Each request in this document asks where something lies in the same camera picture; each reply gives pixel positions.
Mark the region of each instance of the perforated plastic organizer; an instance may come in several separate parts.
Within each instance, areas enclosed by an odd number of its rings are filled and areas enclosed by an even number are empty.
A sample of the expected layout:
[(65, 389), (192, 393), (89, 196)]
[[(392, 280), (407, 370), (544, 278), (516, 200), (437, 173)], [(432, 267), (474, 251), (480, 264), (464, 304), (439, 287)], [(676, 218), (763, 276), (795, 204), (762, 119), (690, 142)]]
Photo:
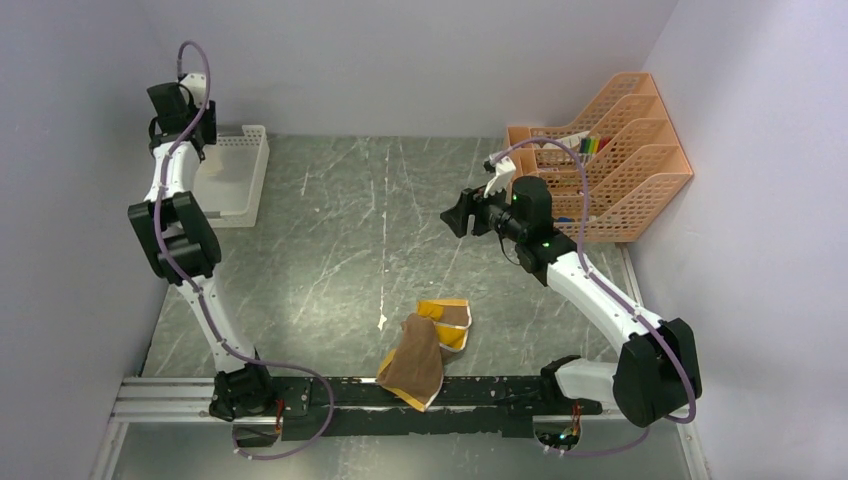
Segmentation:
[(242, 125), (241, 131), (242, 135), (218, 133), (217, 144), (203, 149), (206, 160), (194, 179), (195, 197), (213, 228), (256, 225), (268, 137), (262, 125)]
[[(565, 127), (509, 127), (505, 143), (534, 137), (562, 138), (589, 131), (611, 138), (586, 162), (589, 215), (586, 240), (632, 242), (692, 178), (656, 85), (647, 73), (619, 73)], [(570, 156), (528, 145), (510, 157), (516, 178), (543, 178), (553, 196), (557, 228), (576, 237), (583, 206), (581, 179)]]

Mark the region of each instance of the cloth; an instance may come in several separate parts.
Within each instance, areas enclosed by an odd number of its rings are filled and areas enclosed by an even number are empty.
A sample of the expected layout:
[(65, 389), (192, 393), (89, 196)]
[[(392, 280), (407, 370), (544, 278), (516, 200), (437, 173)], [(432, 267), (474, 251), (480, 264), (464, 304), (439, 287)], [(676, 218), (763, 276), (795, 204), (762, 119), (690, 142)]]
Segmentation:
[(377, 383), (424, 412), (442, 389), (444, 364), (465, 349), (471, 310), (463, 299), (423, 300), (377, 370)]

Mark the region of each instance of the white plastic basket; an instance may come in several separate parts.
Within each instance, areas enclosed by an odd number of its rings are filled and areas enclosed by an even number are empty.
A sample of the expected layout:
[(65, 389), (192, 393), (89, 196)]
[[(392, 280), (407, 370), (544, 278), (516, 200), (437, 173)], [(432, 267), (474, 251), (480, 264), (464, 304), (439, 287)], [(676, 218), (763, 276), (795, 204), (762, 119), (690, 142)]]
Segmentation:
[(206, 160), (194, 179), (197, 202), (213, 228), (256, 225), (268, 136), (262, 125), (242, 125), (242, 135), (218, 134), (216, 145), (203, 149)]

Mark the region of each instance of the wire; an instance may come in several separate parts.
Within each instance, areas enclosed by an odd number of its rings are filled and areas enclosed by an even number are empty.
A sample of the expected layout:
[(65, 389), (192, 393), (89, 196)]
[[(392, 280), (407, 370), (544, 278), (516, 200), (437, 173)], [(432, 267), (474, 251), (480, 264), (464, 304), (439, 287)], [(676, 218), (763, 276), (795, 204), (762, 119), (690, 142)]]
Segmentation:
[[(580, 173), (580, 180), (582, 183), (582, 195), (583, 195), (583, 211), (580, 218), (580, 229), (577, 235), (577, 258), (580, 261), (580, 266), (583, 268), (583, 271), (587, 273), (587, 276), (592, 279), (593, 282), (603, 290), (607, 295), (610, 296), (613, 300), (616, 301), (621, 307), (629, 314), (633, 315), (636, 321), (638, 321), (645, 329), (648, 330), (648, 333), (656, 340), (657, 344), (663, 350), (665, 355), (668, 357), (671, 364), (674, 366), (674, 370), (677, 372), (677, 375), (680, 377), (681, 382), (683, 383), (683, 389), (686, 391), (686, 400), (689, 404), (689, 411), (686, 417), (680, 418), (672, 415), (666, 415), (665, 418), (671, 420), (675, 423), (691, 423), (695, 420), (696, 413), (696, 405), (695, 405), (695, 389), (692, 386), (692, 382), (689, 380), (689, 376), (686, 374), (686, 370), (683, 368), (683, 364), (680, 363), (680, 359), (677, 358), (677, 355), (671, 349), (671, 346), (665, 339), (660, 335), (656, 328), (648, 322), (641, 314), (638, 314), (636, 310), (627, 302), (624, 298), (622, 298), (618, 293), (615, 292), (612, 288), (610, 288), (605, 282), (603, 282), (592, 270), (589, 269), (588, 264), (586, 263), (586, 255), (583, 251), (583, 243), (586, 236), (586, 222), (589, 219), (589, 178), (586, 175), (586, 169), (583, 165), (583, 162), (580, 161), (580, 157), (577, 155), (574, 150), (568, 148), (565, 144), (558, 140), (554, 140), (552, 138), (546, 137), (531, 137), (526, 140), (522, 140), (520, 142), (511, 145), (506, 150), (501, 151), (497, 154), (491, 161), (490, 164), (492, 166), (497, 165), (498, 162), (506, 158), (510, 153), (515, 151), (517, 148), (520, 148), (528, 143), (538, 143), (540, 145), (544, 145), (546, 143), (550, 143), (560, 150), (567, 153), (572, 160), (574, 160), (574, 166), (577, 168), (577, 171)], [(591, 457), (591, 456), (602, 456), (602, 455), (610, 455), (613, 453), (619, 453), (629, 448), (633, 448), (636, 445), (642, 443), (648, 436), (648, 429), (645, 429), (645, 433), (642, 434), (641, 437), (636, 439), (635, 441), (624, 445), (623, 447), (613, 448), (609, 450), (602, 450), (598, 452), (566, 452), (566, 455), (573, 456), (581, 456), (581, 457)]]
[(200, 45), (198, 45), (196, 42), (194, 42), (192, 40), (186, 40), (185, 42), (182, 43), (182, 45), (180, 45), (180, 50), (179, 50), (179, 53), (177, 55), (177, 76), (179, 77), (180, 75), (182, 75), (183, 51), (186, 49), (186, 47), (189, 47), (189, 46), (193, 47), (195, 50), (197, 50), (197, 53), (200, 55), (200, 59), (203, 61), (203, 73), (206, 75), (206, 93), (204, 94), (204, 97), (203, 97), (203, 106), (200, 108), (200, 110), (197, 111), (197, 115), (194, 116), (194, 119), (192, 119), (191, 123), (188, 124), (188, 126), (177, 137), (177, 139), (174, 141), (174, 143), (171, 144), (171, 147), (168, 149), (168, 152), (165, 154), (165, 157), (162, 159), (162, 167), (161, 167), (161, 170), (159, 171), (159, 183), (162, 186), (159, 187), (159, 189), (156, 193), (156, 202), (153, 204), (153, 226), (154, 226), (153, 233), (154, 233), (154, 236), (156, 237), (156, 243), (159, 246), (159, 251), (162, 253), (162, 256), (165, 258), (165, 261), (168, 262), (168, 265), (171, 266), (171, 268), (174, 270), (174, 272), (176, 272), (176, 274), (183, 281), (188, 282), (188, 284), (191, 286), (194, 293), (197, 294), (197, 303), (200, 305), (200, 309), (203, 311), (204, 320), (206, 321), (206, 324), (209, 326), (209, 330), (212, 332), (213, 337), (215, 337), (215, 341), (217, 341), (221, 345), (221, 348), (223, 348), (224, 351), (226, 351), (228, 354), (232, 355), (233, 357), (235, 357), (235, 358), (237, 358), (237, 359), (239, 359), (239, 360), (241, 360), (245, 363), (252, 363), (254, 365), (260, 365), (260, 366), (265, 366), (265, 367), (285, 368), (285, 369), (289, 369), (289, 370), (297, 370), (299, 372), (308, 373), (309, 375), (312, 375), (313, 377), (317, 378), (324, 385), (324, 388), (327, 390), (327, 395), (329, 397), (329, 410), (327, 411), (327, 417), (324, 420), (323, 425), (321, 425), (321, 428), (318, 429), (318, 432), (316, 432), (315, 435), (312, 436), (312, 438), (307, 440), (304, 444), (300, 445), (299, 447), (294, 448), (292, 450), (289, 450), (288, 452), (279, 453), (279, 454), (276, 454), (276, 455), (251, 455), (251, 454), (245, 452), (244, 450), (242, 450), (241, 448), (239, 448), (238, 443), (236, 441), (236, 430), (233, 429), (233, 446), (235, 447), (234, 453), (241, 455), (242, 457), (245, 457), (245, 458), (250, 459), (250, 460), (276, 460), (276, 459), (279, 459), (279, 458), (289, 457), (289, 456), (292, 456), (292, 455), (294, 455), (294, 454), (296, 454), (300, 451), (303, 451), (304, 449), (308, 448), (310, 445), (314, 444), (318, 440), (318, 438), (321, 435), (324, 434), (324, 432), (327, 430), (327, 427), (329, 427), (330, 422), (333, 419), (333, 410), (335, 409), (335, 399), (333, 398), (333, 389), (330, 386), (330, 382), (328, 382), (326, 378), (324, 378), (323, 376), (321, 376), (321, 374), (319, 374), (318, 372), (316, 372), (314, 370), (311, 370), (311, 369), (306, 368), (306, 367), (301, 367), (301, 366), (298, 366), (298, 365), (290, 364), (290, 363), (270, 362), (270, 361), (267, 361), (267, 360), (258, 360), (256, 358), (251, 358), (251, 357), (242, 355), (241, 353), (239, 353), (238, 351), (236, 351), (235, 349), (230, 347), (230, 345), (227, 343), (227, 339), (225, 339), (221, 336), (221, 333), (218, 331), (218, 328), (215, 326), (215, 322), (212, 320), (212, 314), (209, 311), (209, 306), (206, 303), (206, 297), (203, 295), (203, 289), (200, 287), (200, 285), (197, 284), (197, 282), (195, 282), (191, 278), (191, 276), (189, 276), (185, 272), (185, 270), (182, 269), (182, 267), (180, 267), (180, 265), (177, 263), (176, 259), (174, 259), (174, 257), (171, 255), (171, 252), (168, 250), (167, 245), (165, 244), (165, 238), (164, 238), (164, 234), (163, 234), (164, 232), (162, 231), (162, 221), (161, 220), (162, 220), (162, 201), (164, 200), (165, 190), (167, 188), (166, 185), (167, 185), (167, 180), (168, 180), (168, 163), (170, 163), (171, 157), (174, 155), (174, 152), (176, 152), (177, 148), (179, 148), (180, 144), (182, 144), (182, 142), (184, 142), (185, 139), (188, 138), (188, 136), (195, 129), (195, 127), (197, 127), (197, 124), (200, 123), (200, 119), (203, 117), (203, 112), (205, 112), (206, 109), (209, 106), (209, 92), (210, 92), (211, 85), (212, 85), (211, 75), (210, 75), (210, 71), (209, 71), (209, 59), (206, 57), (206, 53), (203, 51), (203, 49), (200, 48)]

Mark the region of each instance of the white wall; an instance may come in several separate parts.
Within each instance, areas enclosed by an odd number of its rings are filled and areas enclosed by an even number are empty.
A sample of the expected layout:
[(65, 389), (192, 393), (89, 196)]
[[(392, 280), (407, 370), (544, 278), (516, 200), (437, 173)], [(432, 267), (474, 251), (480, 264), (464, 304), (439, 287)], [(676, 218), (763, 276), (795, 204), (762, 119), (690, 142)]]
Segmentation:
[(645, 69), (695, 178), (633, 247), (716, 479), (848, 477), (848, 4), (681, 0)]
[(145, 88), (174, 69), (142, 13), (0, 15), (0, 478), (88, 477), (161, 306), (126, 217), (151, 178)]
[(498, 136), (571, 121), (613, 73), (641, 67), (677, 0), (142, 3), (160, 43), (207, 50), (222, 122)]

